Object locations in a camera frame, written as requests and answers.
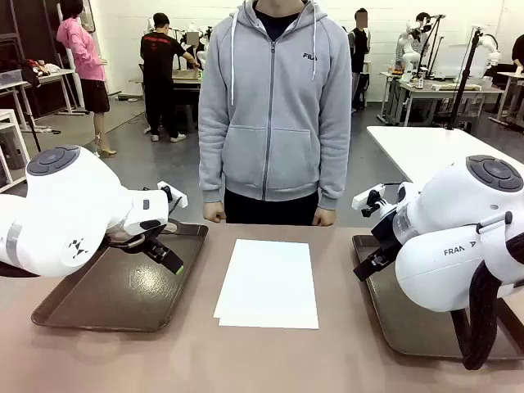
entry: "sheet of paper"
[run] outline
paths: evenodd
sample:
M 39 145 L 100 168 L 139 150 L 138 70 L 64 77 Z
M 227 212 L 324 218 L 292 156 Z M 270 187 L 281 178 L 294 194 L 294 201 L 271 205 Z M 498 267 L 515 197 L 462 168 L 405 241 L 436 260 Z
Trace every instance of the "sheet of paper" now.
M 318 329 L 309 245 L 237 240 L 215 318 L 220 326 Z

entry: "pink jacket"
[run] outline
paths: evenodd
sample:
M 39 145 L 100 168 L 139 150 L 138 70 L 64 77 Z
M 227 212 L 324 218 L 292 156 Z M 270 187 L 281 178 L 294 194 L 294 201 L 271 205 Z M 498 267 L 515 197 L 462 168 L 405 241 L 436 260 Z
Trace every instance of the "pink jacket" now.
M 64 20 L 58 28 L 56 39 L 73 52 L 76 72 L 81 79 L 106 80 L 95 42 L 76 19 Z

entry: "hand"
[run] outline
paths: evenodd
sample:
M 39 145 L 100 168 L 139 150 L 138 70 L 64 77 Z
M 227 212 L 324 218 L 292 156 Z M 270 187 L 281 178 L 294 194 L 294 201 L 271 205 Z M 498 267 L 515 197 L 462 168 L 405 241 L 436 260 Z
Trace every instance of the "hand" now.
M 204 218 L 212 223 L 220 224 L 223 219 L 226 219 L 224 204 L 222 202 L 205 203 Z
M 337 221 L 336 210 L 325 210 L 318 208 L 314 214 L 313 226 L 314 227 L 331 227 Z

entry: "neck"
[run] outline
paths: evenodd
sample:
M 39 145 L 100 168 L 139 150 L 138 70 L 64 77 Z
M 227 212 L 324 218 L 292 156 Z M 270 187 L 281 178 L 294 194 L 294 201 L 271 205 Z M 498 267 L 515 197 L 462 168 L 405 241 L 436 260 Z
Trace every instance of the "neck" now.
M 302 0 L 259 0 L 256 3 L 257 11 L 274 18 L 297 14 L 303 9 Z

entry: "hoodie pocket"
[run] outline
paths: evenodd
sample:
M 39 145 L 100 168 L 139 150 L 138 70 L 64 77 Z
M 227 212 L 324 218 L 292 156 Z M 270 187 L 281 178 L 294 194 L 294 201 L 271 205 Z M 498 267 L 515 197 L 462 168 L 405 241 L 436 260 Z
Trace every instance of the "hoodie pocket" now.
M 230 125 L 222 150 L 223 171 L 236 183 L 262 187 L 266 129 Z
M 269 153 L 268 188 L 289 189 L 318 181 L 319 152 L 307 129 L 274 129 Z

